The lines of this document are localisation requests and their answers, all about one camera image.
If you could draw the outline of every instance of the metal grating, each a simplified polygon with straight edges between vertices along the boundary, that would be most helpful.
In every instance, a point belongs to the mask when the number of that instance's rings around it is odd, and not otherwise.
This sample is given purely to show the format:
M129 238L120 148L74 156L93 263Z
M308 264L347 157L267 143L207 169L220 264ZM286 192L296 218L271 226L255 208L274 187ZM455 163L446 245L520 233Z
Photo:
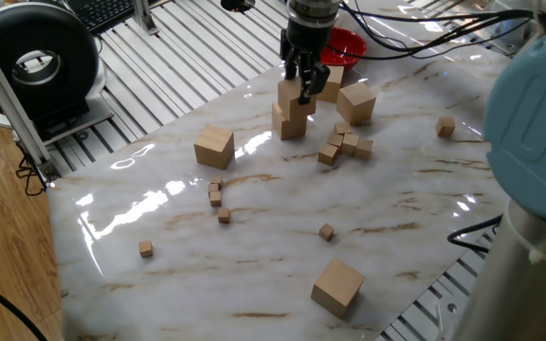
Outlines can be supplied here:
M81 169L280 63L285 4L259 4L233 15L216 1L179 0L152 10L155 36L133 19L101 34L102 97L115 115L49 146L59 172Z

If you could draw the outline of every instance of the wooden cube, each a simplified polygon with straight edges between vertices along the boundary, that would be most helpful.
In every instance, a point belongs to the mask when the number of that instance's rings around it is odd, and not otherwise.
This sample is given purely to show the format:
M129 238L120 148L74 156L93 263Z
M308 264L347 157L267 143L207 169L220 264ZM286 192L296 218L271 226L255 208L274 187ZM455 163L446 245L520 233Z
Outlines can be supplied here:
M325 241L329 242L332 237L334 237L334 228L328 224L324 224L319 229L319 236L322 237Z
M363 82L346 86L338 93L337 110L351 125L372 117L376 96Z
M153 255L153 244L151 241L140 242L138 250L140 251L140 256L142 258L151 257Z
M212 193L214 191L220 191L218 184L208 184L208 193Z
M353 134L345 134L342 138L342 146L340 152L343 154L353 156L357 149L357 142L359 142L359 136Z
M328 136L328 144L340 148L342 146L342 135L330 134Z
M235 155L233 132L208 124L195 141L194 148L198 163L224 170Z
M223 203L223 198L220 192L212 192L209 194L209 204L212 207L219 207Z
M223 188L223 175L214 175L212 176L212 181L210 181L211 184L216 184L218 186L218 189Z
M281 140L301 137L307 133L307 116L290 121L283 116L282 108L278 103L273 103L272 109L273 128L275 128Z
M362 160L370 160L373 142L367 138L359 138L354 156Z
M218 208L218 223L228 224L231 221L231 211L228 208Z
M318 162L321 162L324 165L334 166L335 161L337 161L338 147L329 145L326 143L321 151L318 154Z
M342 74L345 70L343 66L328 66L330 68L330 76L320 94L318 100L323 100L331 103L336 103L338 100L338 91L342 83Z
M307 116L314 114L317 107L317 98L311 97L308 104L300 105L300 78L280 81L277 84L278 103L282 108L283 116L289 121L298 119L302 121Z
M439 137L451 137L455 127L454 118L440 117L435 124L435 132Z
M341 318L359 292L365 277L334 257L313 285L311 299Z
M334 134L338 135L345 135L345 134L352 134L353 128L351 128L351 124L347 122L339 122L334 125Z

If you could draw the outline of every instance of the wooden floor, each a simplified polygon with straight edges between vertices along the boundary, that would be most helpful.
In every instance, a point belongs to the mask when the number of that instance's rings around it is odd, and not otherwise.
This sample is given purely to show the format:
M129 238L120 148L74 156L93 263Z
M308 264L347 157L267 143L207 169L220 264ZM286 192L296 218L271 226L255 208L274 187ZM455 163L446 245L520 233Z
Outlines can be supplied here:
M22 154L0 128L0 294L22 310L48 340L61 340L61 295L45 194L25 195L14 171ZM32 190L39 180L31 179ZM0 341L35 340L0 306Z

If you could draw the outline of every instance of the large wooden cube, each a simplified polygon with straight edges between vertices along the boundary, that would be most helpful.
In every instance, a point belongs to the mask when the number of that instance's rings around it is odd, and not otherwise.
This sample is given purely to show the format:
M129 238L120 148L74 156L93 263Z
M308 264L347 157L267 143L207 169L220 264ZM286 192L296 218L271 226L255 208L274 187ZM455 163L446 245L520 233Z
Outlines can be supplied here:
M271 115L273 128L275 128L281 140L301 137L307 133L307 116L297 117L290 121L283 116L282 108L278 103L273 103Z
M338 94L338 113L351 125L372 117L376 96L363 82L346 86Z
M365 277L334 257L313 285L311 298L334 316L341 318Z
M323 91L318 94L318 100L336 103L338 100L338 92L340 91L340 84L342 83L342 74L345 68L343 66L328 67L330 68L330 77L328 77L328 81L326 82Z
M300 78L280 81L277 84L278 103L283 116L289 121L298 119L303 121L307 116L314 114L317 106L317 97L311 97L308 104L300 105Z
M234 157L235 141L229 129L206 125L193 144L197 162L219 170L227 168Z

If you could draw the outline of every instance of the wire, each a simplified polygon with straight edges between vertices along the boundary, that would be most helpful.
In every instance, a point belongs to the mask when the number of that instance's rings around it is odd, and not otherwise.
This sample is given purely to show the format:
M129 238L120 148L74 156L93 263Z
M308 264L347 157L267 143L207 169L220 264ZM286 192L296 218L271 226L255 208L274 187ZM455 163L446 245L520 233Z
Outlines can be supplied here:
M500 37L505 36L505 35L507 35L507 34L513 32L513 31L515 31L516 29L518 29L518 28L520 28L520 27L522 27L522 26L528 24L529 21L530 21L530 19L525 20L525 21L523 21L521 24L519 24L519 25L517 25L517 26L515 26L515 27L513 27L513 28L511 28L511 29L509 29L508 31L506 31L506 32L504 32L504 33L502 33L502 34L499 34L499 35L497 35L497 36L488 38L488 39L486 39L486 40L482 40L482 41L480 41L480 42L475 42L475 43L469 43L469 44L454 46L454 47L452 47L452 48L447 49L447 50L444 51L444 52L436 53L436 54L433 54L433 55L430 55L430 56L426 56L426 57L417 57L417 56L411 56L411 57L412 57L412 58L416 58L416 59L433 58L433 57L437 57L437 56L441 56L441 55L443 55L443 54L446 54L446 53L448 53L448 52L450 52L450 51L452 51L452 50L455 50L455 49L457 49L457 48L467 47L467 46L473 46L473 45L480 45L480 44L483 44L483 43L488 43L488 42L491 42L491 41L493 41L493 40L495 40L495 39L499 39Z
M511 33L512 31L515 31L519 27L527 24L530 21L530 19L532 18L532 15L533 15L533 13L530 12L530 11L522 11L522 10L508 11L508 10L506 10L506 11L502 11L502 12L499 12L499 13L507 13L507 12L511 12L511 13L510 14L503 14L502 16L497 15L497 17L495 18L493 15L486 13L485 16L483 16L483 17L481 17L481 15L480 15L480 18L477 18L476 20L474 20L474 21L472 21L472 22L470 22L468 24L465 24L463 26L460 26L460 27L457 27L455 29L450 30L448 33L440 36L439 38L437 38L435 40L433 40L429 44L426 44L426 45L423 45L423 46L410 47L410 48L399 48L399 47L388 45L387 43L382 42L379 39L379 38L381 38L380 36L374 34L370 30L369 27L365 26L365 24L362 23L356 17L357 13L363 13L363 15L371 14L371 13L364 13L364 12L361 12L360 10L355 11L355 10L349 9L348 6L346 4L344 4L344 3L343 3L342 7L349 11L350 15L354 18L354 20L377 43L385 46L388 49L394 50L394 51L408 52L406 54L396 55L396 56L389 56L389 57L358 56L358 55L354 55L354 54L351 54L351 53L346 53L346 52L340 51L337 48L328 45L328 47L330 49L332 49L333 51L335 51L336 53L345 54L345 55L347 55L349 57L361 58L361 59L365 59L365 60L374 60L374 61L395 60L395 59L400 59L400 58L404 58L404 57L408 57L408 56L410 56L412 58L415 58L415 59L427 59L427 58L433 58L433 57L436 57L436 56L440 56L442 54L445 54L445 53L447 53L447 52L449 52L451 50L454 50L454 49L457 49L457 48L460 48L460 47L471 46L471 45L480 45L480 44L483 44L483 43L490 42L492 40L498 39L498 38L500 38L500 37L502 37L504 35L507 35L507 34ZM445 52L436 53L436 54L426 56L426 57L414 56L415 53L418 53L418 52L423 51L425 49L433 48L433 47L438 46L438 45L445 44L445 43L447 43L447 42L449 42L449 41L451 41L453 39L462 37L462 36L464 36L466 34L469 34L471 32L474 32L474 31L480 30L482 28L486 28L486 27L495 25L496 23L499 23L499 22L502 22L502 21L505 21L505 20L516 19L516 18L523 17L523 16L525 16L528 20L525 20L523 23L517 25L516 27L513 27L512 29L510 29L510 30L508 30L506 32L503 32L502 34L496 35L496 36L491 37L489 39L486 39L484 41L479 41L479 42L476 42L476 43L454 46L454 47L448 49ZM382 17L384 17L386 19L395 18L395 17L390 17L390 16L382 16Z
M20 142L16 143L16 146L20 149L20 151L23 154L23 159L20 160L20 164L18 164L18 170L16 171L16 177L19 179L27 179L27 184L25 185L25 194L27 196L37 196L43 192L45 192L46 183L42 179L42 177L39 175L39 173L35 172L35 165L32 162L32 159L30 158L30 155L28 153L25 153L25 151L21 148ZM39 181L42 184L42 187L39 189L36 193L29 193L28 192L28 186L30 185L30 178L36 176L39 178Z
M490 250L488 248L486 248L486 247L479 246L479 245L476 245L476 244L472 244L470 242L457 241L456 238L463 235L463 234L465 234L465 233L471 233L471 232L479 231L481 229L485 229L485 228L490 227L492 225L499 225L501 223L501 219L502 219L502 214L500 216L498 216L498 217L492 218L492 219L487 220L485 222L482 222L482 223L479 223L479 224L474 224L474 225L469 226L469 227L461 228L461 229L456 230L456 231L450 233L449 235L447 235L446 239L450 243L453 243L455 245L466 247L466 248L469 248L469 249L474 250L474 251L480 251L480 252L483 252L483 253L488 253Z
M22 323L27 326L27 328L37 337L39 341L47 341L46 337L41 333L41 331L35 326L35 324L23 313L20 309L16 308L15 305L11 304L5 297L0 294L0 304L8 309L14 316L16 316Z

